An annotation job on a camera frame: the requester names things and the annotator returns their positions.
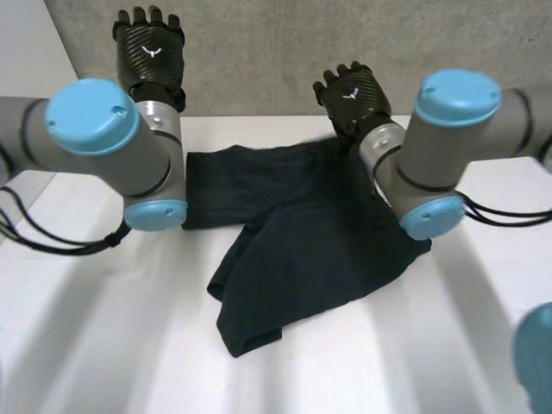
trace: black robotic glove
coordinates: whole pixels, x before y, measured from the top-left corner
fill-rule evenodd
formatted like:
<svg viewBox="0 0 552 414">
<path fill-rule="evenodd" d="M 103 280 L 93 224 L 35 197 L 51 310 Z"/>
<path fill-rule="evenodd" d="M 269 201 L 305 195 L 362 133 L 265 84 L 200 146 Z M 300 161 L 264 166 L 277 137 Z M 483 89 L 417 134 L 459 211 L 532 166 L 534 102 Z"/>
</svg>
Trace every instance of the black robotic glove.
<svg viewBox="0 0 552 414">
<path fill-rule="evenodd" d="M 136 102 L 160 101 L 182 112 L 186 105 L 181 87 L 185 37 L 180 19 L 169 15 L 166 25 L 155 6 L 149 7 L 151 22 L 142 7 L 134 7 L 133 12 L 134 24 L 130 24 L 129 13 L 121 10 L 113 25 L 119 83 Z"/>
<path fill-rule="evenodd" d="M 368 66 L 355 61 L 349 69 L 340 64 L 337 73 L 339 76 L 331 70 L 324 72 L 328 87 L 322 82 L 312 87 L 338 136 L 358 141 L 372 129 L 391 122 L 391 105 Z"/>
</svg>

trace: wire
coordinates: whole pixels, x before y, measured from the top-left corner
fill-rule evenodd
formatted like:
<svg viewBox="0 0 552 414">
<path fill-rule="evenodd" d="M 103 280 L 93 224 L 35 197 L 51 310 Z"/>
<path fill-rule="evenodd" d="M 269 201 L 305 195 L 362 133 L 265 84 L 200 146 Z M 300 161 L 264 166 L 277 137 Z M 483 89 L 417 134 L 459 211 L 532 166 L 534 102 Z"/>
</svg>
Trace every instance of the wire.
<svg viewBox="0 0 552 414">
<path fill-rule="evenodd" d="M 534 217 L 542 217 L 542 216 L 550 216 L 552 215 L 552 210 L 546 210 L 546 211 L 537 211 L 534 213 L 514 213 L 511 211 L 502 211 L 502 210 L 495 210 L 491 209 L 489 207 L 486 207 L 485 205 L 481 205 L 479 203 L 474 202 L 470 197 L 468 197 L 463 192 L 457 191 L 458 195 L 460 195 L 467 205 L 473 206 L 478 210 L 485 211 L 487 213 L 495 214 L 497 216 L 506 216 L 506 217 L 519 217 L 519 218 L 534 218 Z"/>
<path fill-rule="evenodd" d="M 19 197 L 19 195 L 13 191 L 11 188 L 9 188 L 7 185 L 5 185 L 4 187 L 0 187 L 0 191 L 4 191 L 4 192 L 7 192 L 13 199 L 14 201 L 16 202 L 17 204 L 17 207 L 19 209 L 19 211 L 22 213 L 23 217 L 25 218 L 25 220 L 27 220 L 27 222 L 31 225 L 31 227 L 33 229 L 35 229 L 36 231 L 38 231 L 39 233 L 42 233 L 43 235 L 45 235 L 46 237 L 49 237 L 50 239 L 52 240 L 55 240 L 57 242 L 60 242 L 60 243 L 64 243 L 64 244 L 72 244 L 73 246 L 90 246 L 92 244 L 97 244 L 99 242 L 101 242 L 101 240 L 98 240 L 98 241 L 73 241 L 73 240 L 67 240 L 67 239 L 64 239 L 63 237 L 59 237 L 58 235 L 54 235 L 52 233 L 50 233 L 49 231 L 47 231 L 46 229 L 44 229 L 43 227 L 41 227 L 30 215 L 29 213 L 27 212 L 27 209 L 25 208 L 25 204 L 23 203 L 23 201 L 21 200 L 21 197 Z"/>
<path fill-rule="evenodd" d="M 53 246 L 47 246 L 45 244 L 41 244 L 36 241 L 32 241 L 28 239 L 27 237 L 24 237 L 17 231 L 16 226 L 11 222 L 9 219 L 9 216 L 6 214 L 6 212 L 2 209 L 0 209 L 0 217 L 2 220 L 0 220 L 0 233 L 2 233 L 4 236 L 9 238 L 11 241 L 22 244 L 23 246 L 26 246 L 28 248 L 32 248 L 33 250 L 41 251 L 43 253 L 50 253 L 50 254 L 60 254 L 64 256 L 85 256 L 89 254 L 95 254 L 104 251 L 107 248 L 113 248 L 117 246 L 121 240 L 130 232 L 131 228 L 124 222 L 124 220 L 121 221 L 121 224 L 119 225 L 119 228 L 104 237 L 102 240 L 99 241 L 72 241 L 67 240 L 63 237 L 59 237 L 58 235 L 54 235 L 50 233 L 49 231 L 42 228 L 27 212 L 27 209 L 25 208 L 25 205 L 23 204 L 23 201 L 19 197 L 19 195 L 13 191 L 9 187 L 1 187 L 0 191 L 7 192 L 16 202 L 17 208 L 22 213 L 25 220 L 33 227 L 35 230 L 37 230 L 39 233 L 42 233 L 46 237 L 49 237 L 52 240 L 55 240 L 57 242 L 78 246 L 77 248 L 57 248 Z"/>
<path fill-rule="evenodd" d="M 462 197 L 464 204 L 469 209 L 469 211 L 466 211 L 466 216 L 468 216 L 469 218 L 471 218 L 476 222 L 487 224 L 489 226 L 506 227 L 506 228 L 525 228 L 525 227 L 537 226 L 538 224 L 544 224 L 552 221 L 552 210 L 538 211 L 533 213 L 517 213 L 512 211 L 495 210 L 495 209 L 486 207 L 485 205 L 474 202 L 470 197 L 468 197 L 466 194 L 462 192 L 457 191 L 456 193 Z M 529 220 L 524 222 L 523 221 L 513 222 L 513 223 L 497 222 L 496 220 L 492 220 L 491 218 L 484 216 L 480 212 L 480 210 L 487 213 L 494 214 L 496 216 L 505 216 L 505 217 L 513 217 L 513 218 L 535 218 L 536 220 Z"/>
</svg>

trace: cloth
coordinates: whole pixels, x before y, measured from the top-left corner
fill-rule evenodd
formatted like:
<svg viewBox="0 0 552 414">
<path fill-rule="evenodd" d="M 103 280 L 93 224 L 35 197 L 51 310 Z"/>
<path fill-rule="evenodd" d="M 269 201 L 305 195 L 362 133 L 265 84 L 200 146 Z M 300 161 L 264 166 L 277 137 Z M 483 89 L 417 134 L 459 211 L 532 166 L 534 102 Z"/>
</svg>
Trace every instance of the cloth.
<svg viewBox="0 0 552 414">
<path fill-rule="evenodd" d="M 336 138 L 190 153 L 187 178 L 186 229 L 245 223 L 207 288 L 236 357 L 387 285 L 430 250 L 375 193 L 358 145 Z"/>
</svg>

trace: white table surface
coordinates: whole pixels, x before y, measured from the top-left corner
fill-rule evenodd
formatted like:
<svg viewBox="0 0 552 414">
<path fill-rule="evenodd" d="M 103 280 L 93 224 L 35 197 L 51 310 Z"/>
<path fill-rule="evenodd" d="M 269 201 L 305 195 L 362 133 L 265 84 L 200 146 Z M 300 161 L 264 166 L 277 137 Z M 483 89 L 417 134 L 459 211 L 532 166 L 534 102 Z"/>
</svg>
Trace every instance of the white table surface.
<svg viewBox="0 0 552 414">
<path fill-rule="evenodd" d="M 331 131 L 320 116 L 183 118 L 182 128 L 188 151 Z M 544 210 L 550 184 L 532 160 L 508 160 L 470 166 L 460 188 L 490 206 Z M 117 226 L 122 201 L 98 179 L 57 174 L 30 213 L 56 234 L 89 240 Z M 132 232 L 81 259 L 5 241 L 4 414 L 527 412 L 508 341 L 526 311 L 552 300 L 552 225 L 459 227 L 389 286 L 238 359 L 205 287 L 240 226 Z"/>
</svg>

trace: concrete wall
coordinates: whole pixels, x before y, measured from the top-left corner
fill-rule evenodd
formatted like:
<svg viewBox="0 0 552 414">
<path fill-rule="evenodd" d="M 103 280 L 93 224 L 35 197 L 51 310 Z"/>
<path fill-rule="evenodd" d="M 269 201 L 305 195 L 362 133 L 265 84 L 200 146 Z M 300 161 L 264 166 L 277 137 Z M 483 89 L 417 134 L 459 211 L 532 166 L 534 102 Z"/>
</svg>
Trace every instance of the concrete wall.
<svg viewBox="0 0 552 414">
<path fill-rule="evenodd" d="M 395 113 L 444 67 L 503 85 L 552 82 L 550 0 L 156 0 L 184 23 L 187 116 L 322 113 L 323 70 L 371 66 Z M 111 25 L 141 0 L 46 0 L 79 76 L 116 78 Z"/>
</svg>

